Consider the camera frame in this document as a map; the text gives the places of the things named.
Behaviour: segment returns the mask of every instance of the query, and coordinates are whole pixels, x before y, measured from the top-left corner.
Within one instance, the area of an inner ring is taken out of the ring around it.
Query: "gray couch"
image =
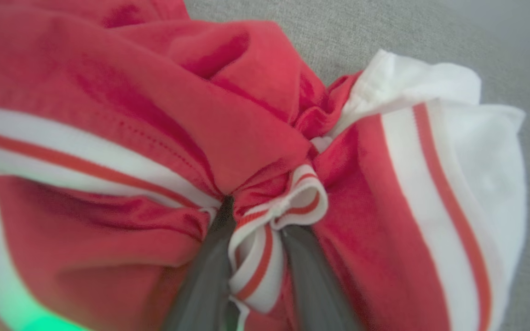
[[[363,69],[379,48],[477,71],[485,103],[527,112],[521,133],[530,208],[530,70],[486,31],[432,0],[186,0],[192,18],[268,19],[279,23],[312,69],[329,84]],[[528,239],[504,331],[530,331],[530,212]]]

